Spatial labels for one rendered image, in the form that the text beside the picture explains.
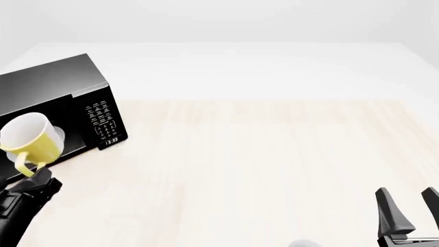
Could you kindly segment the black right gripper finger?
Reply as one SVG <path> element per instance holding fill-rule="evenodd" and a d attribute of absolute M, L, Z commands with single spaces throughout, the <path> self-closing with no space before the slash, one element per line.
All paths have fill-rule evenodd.
<path fill-rule="evenodd" d="M 433 187 L 428 187 L 421 195 L 435 220 L 436 226 L 439 227 L 439 192 Z"/>
<path fill-rule="evenodd" d="M 378 236 L 406 235 L 416 230 L 385 187 L 378 189 L 375 197 L 379 214 Z"/>

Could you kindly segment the yellow and white mug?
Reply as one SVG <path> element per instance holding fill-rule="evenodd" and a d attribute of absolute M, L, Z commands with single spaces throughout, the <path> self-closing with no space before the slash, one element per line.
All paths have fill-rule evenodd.
<path fill-rule="evenodd" d="M 26 164 L 41 169 L 55 162 L 64 151 L 64 139 L 44 114 L 26 113 L 0 129 L 0 150 L 15 155 L 14 168 L 30 177 L 34 172 Z"/>

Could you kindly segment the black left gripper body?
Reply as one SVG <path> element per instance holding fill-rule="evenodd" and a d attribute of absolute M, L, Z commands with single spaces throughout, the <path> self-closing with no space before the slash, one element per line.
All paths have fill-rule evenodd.
<path fill-rule="evenodd" d="M 43 182 L 22 180 L 8 189 L 12 201 L 6 207 L 6 212 L 37 214 L 60 191 L 61 186 L 62 183 L 57 178 L 49 178 Z"/>

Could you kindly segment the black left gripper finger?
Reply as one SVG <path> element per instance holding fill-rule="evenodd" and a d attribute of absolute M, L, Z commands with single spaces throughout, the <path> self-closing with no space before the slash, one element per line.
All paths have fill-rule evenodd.
<path fill-rule="evenodd" d="M 40 168 L 37 170 L 33 176 L 26 178 L 22 180 L 19 183 L 19 189 L 20 190 L 35 190 L 40 189 L 41 187 L 44 187 L 48 184 L 48 182 L 51 180 L 52 172 L 46 168 Z"/>

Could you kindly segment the black microwave oven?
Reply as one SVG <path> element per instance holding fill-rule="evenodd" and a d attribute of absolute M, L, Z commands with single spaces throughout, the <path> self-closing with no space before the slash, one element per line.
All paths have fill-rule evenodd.
<path fill-rule="evenodd" d="M 59 147 L 49 166 L 128 138 L 110 85 L 87 54 L 0 75 L 0 129 L 17 117 L 16 140 L 27 143 L 46 128 Z M 24 175 L 4 147 L 0 141 L 0 178 L 14 183 Z"/>

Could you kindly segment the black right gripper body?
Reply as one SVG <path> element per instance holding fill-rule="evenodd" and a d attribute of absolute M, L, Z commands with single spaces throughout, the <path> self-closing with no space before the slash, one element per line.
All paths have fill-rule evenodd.
<path fill-rule="evenodd" d="M 407 235 L 413 232 L 409 230 L 389 230 L 378 232 L 379 247 L 439 247 L 438 238 L 409 238 Z"/>

